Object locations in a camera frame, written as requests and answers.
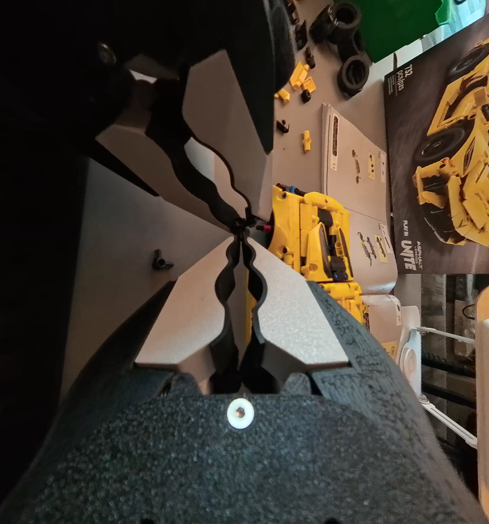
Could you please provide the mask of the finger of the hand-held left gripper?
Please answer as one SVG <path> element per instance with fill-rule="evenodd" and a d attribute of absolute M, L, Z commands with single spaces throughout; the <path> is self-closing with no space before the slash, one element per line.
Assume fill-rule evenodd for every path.
<path fill-rule="evenodd" d="M 182 106 L 195 140 L 214 153 L 213 181 L 241 217 L 269 220 L 273 157 L 265 153 L 226 51 L 193 66 Z"/>
<path fill-rule="evenodd" d="M 138 105 L 125 109 L 97 141 L 170 204 L 230 232 L 244 217 L 242 199 L 233 191 L 222 159 L 194 138 L 179 145 L 172 163 L 146 135 L 151 113 Z"/>

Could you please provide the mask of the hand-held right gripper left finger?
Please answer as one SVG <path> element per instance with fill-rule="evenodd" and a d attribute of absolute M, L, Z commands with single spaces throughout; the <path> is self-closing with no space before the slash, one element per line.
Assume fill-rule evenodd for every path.
<path fill-rule="evenodd" d="M 192 375 L 203 384 L 238 374 L 228 298 L 235 289 L 240 239 L 229 237 L 178 277 L 135 358 L 138 367 Z"/>

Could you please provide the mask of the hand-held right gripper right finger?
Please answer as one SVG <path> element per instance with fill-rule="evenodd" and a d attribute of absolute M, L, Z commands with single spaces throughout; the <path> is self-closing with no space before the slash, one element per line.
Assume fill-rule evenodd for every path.
<path fill-rule="evenodd" d="M 350 367 L 310 283 L 254 239 L 243 238 L 242 254 L 256 302 L 241 362 L 245 387 L 281 388 L 293 373 Z"/>

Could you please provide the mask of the yellow toy brick car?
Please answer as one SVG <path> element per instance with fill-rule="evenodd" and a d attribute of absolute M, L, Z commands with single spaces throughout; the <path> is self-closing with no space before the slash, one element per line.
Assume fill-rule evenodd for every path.
<path fill-rule="evenodd" d="M 268 222 L 255 227 L 258 242 L 369 328 L 350 255 L 350 212 L 328 195 L 283 184 L 273 187 L 272 202 Z"/>

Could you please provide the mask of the small black connector piece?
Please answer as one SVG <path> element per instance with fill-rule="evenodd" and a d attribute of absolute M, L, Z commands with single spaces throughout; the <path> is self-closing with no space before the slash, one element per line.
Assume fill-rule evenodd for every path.
<path fill-rule="evenodd" d="M 249 238 L 250 230 L 257 225 L 257 217 L 253 215 L 249 207 L 245 208 L 245 217 L 238 216 L 230 227 L 230 232 L 241 245 Z"/>

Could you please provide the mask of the grey desk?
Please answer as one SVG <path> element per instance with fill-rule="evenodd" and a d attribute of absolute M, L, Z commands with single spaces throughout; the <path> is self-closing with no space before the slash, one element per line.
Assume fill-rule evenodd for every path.
<path fill-rule="evenodd" d="M 317 66 L 311 75 L 316 91 L 303 104 L 298 94 L 276 117 L 290 124 L 289 133 L 275 133 L 272 180 L 304 191 L 321 190 L 321 104 L 338 112 L 381 149 L 386 148 L 383 103 L 387 57 L 370 68 L 366 86 L 347 100 L 335 75 L 340 62 L 326 47 L 313 51 Z M 304 154 L 301 135 L 309 130 L 311 151 Z M 89 162 L 77 273 L 71 304 L 59 400 L 110 335 L 167 281 L 175 280 L 223 242 L 229 233 L 154 197 L 94 160 Z M 154 271 L 154 250 L 174 267 Z"/>

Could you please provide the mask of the scattered toy brick pieces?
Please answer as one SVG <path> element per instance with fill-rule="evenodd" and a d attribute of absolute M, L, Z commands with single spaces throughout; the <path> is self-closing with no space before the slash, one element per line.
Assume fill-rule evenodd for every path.
<path fill-rule="evenodd" d="M 293 43 L 297 51 L 304 50 L 305 62 L 299 61 L 295 64 L 293 72 L 287 83 L 292 91 L 300 91 L 301 100 L 307 103 L 311 100 L 311 94 L 315 91 L 316 86 L 313 79 L 308 76 L 309 70 L 315 66 L 314 57 L 311 49 L 308 47 L 308 29 L 306 20 L 300 21 L 296 1 L 281 1 L 283 9 L 289 21 L 289 26 L 293 27 Z M 274 99 L 279 100 L 282 106 L 289 103 L 291 95 L 287 88 L 281 88 L 274 94 Z M 276 120 L 275 129 L 281 135 L 289 132 L 289 124 L 286 120 Z M 311 151 L 311 135 L 309 130 L 304 130 L 301 135 L 301 147 L 304 154 Z"/>

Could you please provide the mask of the white board stand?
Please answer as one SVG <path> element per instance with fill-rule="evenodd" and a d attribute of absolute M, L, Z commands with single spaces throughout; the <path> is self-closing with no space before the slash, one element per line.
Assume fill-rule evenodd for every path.
<path fill-rule="evenodd" d="M 365 295 L 370 333 L 384 347 L 406 377 L 423 408 L 470 447 L 477 449 L 477 437 L 442 413 L 422 394 L 421 316 L 417 306 L 403 306 L 391 294 Z"/>

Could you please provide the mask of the open instruction booklet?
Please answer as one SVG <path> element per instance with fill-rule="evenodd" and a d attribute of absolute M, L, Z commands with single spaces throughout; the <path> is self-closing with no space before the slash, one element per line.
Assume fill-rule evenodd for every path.
<path fill-rule="evenodd" d="M 390 294 L 398 276 L 388 210 L 387 155 L 331 104 L 322 104 L 321 192 L 350 213 L 354 280 L 366 295 Z"/>

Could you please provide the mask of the green plastic bin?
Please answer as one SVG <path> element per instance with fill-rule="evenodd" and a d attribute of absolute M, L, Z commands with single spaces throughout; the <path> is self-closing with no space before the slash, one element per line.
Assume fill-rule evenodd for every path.
<path fill-rule="evenodd" d="M 366 53 L 379 62 L 424 37 L 433 46 L 485 15 L 486 1 L 356 1 Z"/>

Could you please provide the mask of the toy car set box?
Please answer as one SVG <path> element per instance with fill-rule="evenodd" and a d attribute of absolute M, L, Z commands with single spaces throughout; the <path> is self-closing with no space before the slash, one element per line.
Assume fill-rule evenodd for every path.
<path fill-rule="evenodd" d="M 400 273 L 489 273 L 489 14 L 384 79 Z"/>

